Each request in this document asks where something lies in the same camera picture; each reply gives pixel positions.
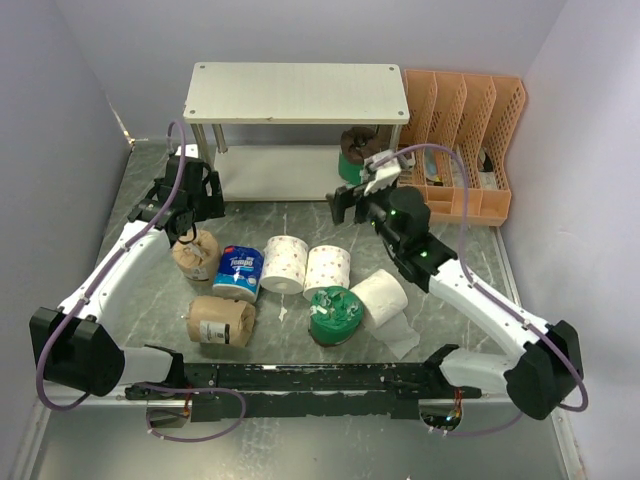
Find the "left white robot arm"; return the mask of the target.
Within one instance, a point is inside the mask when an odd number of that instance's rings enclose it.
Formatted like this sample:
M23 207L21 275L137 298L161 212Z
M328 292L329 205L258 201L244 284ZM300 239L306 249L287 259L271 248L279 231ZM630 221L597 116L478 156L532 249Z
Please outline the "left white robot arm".
M39 308L29 321L36 389L45 382L103 397L119 385L151 386L162 398L187 385L182 354L158 346L124 348L112 333L139 277L195 225L220 218L225 205L219 174L192 157L169 157L165 173L133 207L123 230L82 285L54 309Z

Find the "brown paper roll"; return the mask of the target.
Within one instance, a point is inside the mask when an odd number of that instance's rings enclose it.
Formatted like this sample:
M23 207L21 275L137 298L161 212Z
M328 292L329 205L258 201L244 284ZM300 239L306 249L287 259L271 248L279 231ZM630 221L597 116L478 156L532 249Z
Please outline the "brown paper roll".
M195 343L245 347L255 319L255 307L244 300L199 296L189 305L186 329Z
M172 257L188 281L211 285L220 265L222 250L211 232L197 229L196 235L185 235L174 244Z

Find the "green roll brown top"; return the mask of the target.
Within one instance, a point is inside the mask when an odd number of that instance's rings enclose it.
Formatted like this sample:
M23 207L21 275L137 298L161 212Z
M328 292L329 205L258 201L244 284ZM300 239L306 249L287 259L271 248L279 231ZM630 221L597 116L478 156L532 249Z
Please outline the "green roll brown top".
M342 133L340 148L338 174L348 184L358 185L364 161L382 150L382 140L375 130L356 126Z

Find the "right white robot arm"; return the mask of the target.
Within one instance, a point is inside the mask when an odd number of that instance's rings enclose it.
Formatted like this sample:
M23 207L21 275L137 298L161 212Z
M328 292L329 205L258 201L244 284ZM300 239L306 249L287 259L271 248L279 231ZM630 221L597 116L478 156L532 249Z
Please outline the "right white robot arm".
M453 306L502 349L490 355L456 345L441 348L424 374L431 395L443 398L457 387L504 393L523 414L544 420L579 391L581 402L574 409L586 409L576 329L527 312L473 273L460 253L430 232L430 210L416 188L392 186L368 194L364 186L340 187L327 202L334 224L342 224L353 208L355 222L373 226L406 281Z

